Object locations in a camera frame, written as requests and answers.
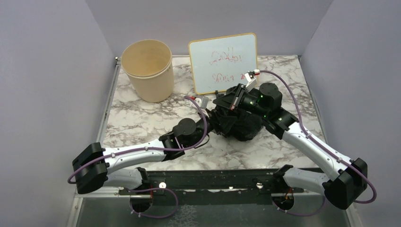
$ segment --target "gray marble vein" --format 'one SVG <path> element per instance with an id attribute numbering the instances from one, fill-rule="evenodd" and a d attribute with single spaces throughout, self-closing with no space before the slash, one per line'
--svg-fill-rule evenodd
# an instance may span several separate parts
<path id="1" fill-rule="evenodd" d="M 299 102 L 305 126 L 322 139 L 321 127 L 297 56 L 260 56 L 258 65 L 261 70 L 271 70 L 283 77 Z M 141 100 L 128 76 L 120 71 L 103 141 L 105 147 L 125 147 L 148 142 L 171 131 L 182 118 L 199 119 L 191 103 L 183 98 L 185 95 L 195 95 L 189 57 L 173 58 L 173 68 L 173 94 L 161 103 Z M 285 86 L 269 74 L 261 74 L 258 84 L 267 81 L 278 85 L 283 93 L 282 106 L 296 115 L 295 106 Z M 316 167 L 295 147 L 262 129 L 248 142 L 211 133 L 210 142 L 202 148 L 186 151 L 186 155 L 176 160 L 140 166 L 147 170 L 206 170 L 280 168 L 285 164 Z"/>

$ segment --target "gray wall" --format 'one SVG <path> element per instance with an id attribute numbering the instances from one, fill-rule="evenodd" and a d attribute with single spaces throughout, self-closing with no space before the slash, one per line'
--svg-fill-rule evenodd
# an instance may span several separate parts
<path id="1" fill-rule="evenodd" d="M 401 221 L 400 12 L 399 0 L 334 0 L 301 59 L 328 143 L 368 163 L 367 227 Z"/>
<path id="2" fill-rule="evenodd" d="M 0 21 L 0 226 L 65 226 L 113 55 L 83 0 L 2 0 Z"/>
<path id="3" fill-rule="evenodd" d="M 193 40 L 254 32 L 259 54 L 302 54 L 332 0 L 86 0 L 116 56 L 158 39 L 173 54 Z"/>

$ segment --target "red handwriting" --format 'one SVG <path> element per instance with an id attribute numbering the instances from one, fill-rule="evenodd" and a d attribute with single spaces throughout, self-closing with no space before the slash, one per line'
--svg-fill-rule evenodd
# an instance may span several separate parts
<path id="1" fill-rule="evenodd" d="M 239 61 L 242 61 L 241 55 L 236 55 L 234 53 L 234 48 L 233 47 L 228 47 L 226 51 L 223 52 L 217 52 L 213 51 L 211 54 L 212 61 L 210 61 L 210 65 L 216 64 L 221 61 L 227 61 L 227 62 L 233 62 L 237 63 Z"/>
<path id="2" fill-rule="evenodd" d="M 220 82 L 231 82 L 234 81 L 236 78 L 241 78 L 241 80 L 246 79 L 243 73 L 241 73 L 240 75 L 224 75 L 222 73 L 218 73 L 213 74 L 212 77 L 215 84 Z"/>

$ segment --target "robotic arm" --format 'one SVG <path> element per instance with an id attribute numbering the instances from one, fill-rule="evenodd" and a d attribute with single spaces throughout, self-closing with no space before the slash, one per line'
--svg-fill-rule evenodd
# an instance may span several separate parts
<path id="1" fill-rule="evenodd" d="M 146 180 L 144 169 L 121 169 L 146 162 L 176 159 L 185 154 L 184 148 L 199 144 L 204 133 L 212 131 L 227 136 L 238 121 L 237 112 L 245 110 L 259 116 L 263 127 L 299 149 L 324 172 L 315 173 L 285 165 L 273 175 L 275 187 L 283 191 L 303 188 L 317 192 L 334 206 L 345 210 L 367 188 L 367 164 L 360 158 L 355 161 L 350 159 L 313 136 L 302 122 L 281 107 L 282 93 L 275 84 L 263 83 L 259 89 L 253 88 L 254 76 L 259 73 L 258 70 L 247 73 L 246 86 L 238 84 L 228 90 L 226 95 L 216 98 L 213 101 L 216 108 L 207 110 L 208 117 L 204 118 L 206 122 L 203 119 L 195 122 L 185 118 L 159 139 L 130 147 L 101 148 L 100 143 L 89 145 L 72 162 L 78 193 L 93 192 L 102 186 L 138 188 Z M 326 150 L 338 158 L 333 158 Z"/>

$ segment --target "marble tabletop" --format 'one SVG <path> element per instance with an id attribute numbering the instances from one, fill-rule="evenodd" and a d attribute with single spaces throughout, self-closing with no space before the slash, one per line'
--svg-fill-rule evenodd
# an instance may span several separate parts
<path id="1" fill-rule="evenodd" d="M 300 105 L 305 126 L 320 139 L 322 130 L 297 56 L 259 56 L 258 67 L 271 70 L 289 84 Z M 196 95 L 193 88 L 189 57 L 174 57 L 174 91 L 161 103 L 140 99 L 128 76 L 120 70 L 105 138 L 104 147 L 125 147 L 148 142 L 172 130 L 186 117 L 199 120 L 196 110 L 185 100 L 185 95 Z M 285 86 L 269 74 L 259 76 L 259 85 L 274 82 L 283 93 L 282 107 L 296 115 L 295 106 Z M 208 108 L 213 108 L 214 95 L 208 95 Z M 210 133 L 210 141 L 198 149 L 186 151 L 175 160 L 144 163 L 147 170 L 208 170 L 281 168 L 285 164 L 296 167 L 317 167 L 292 145 L 279 140 L 262 129 L 251 141 L 239 142 Z"/>

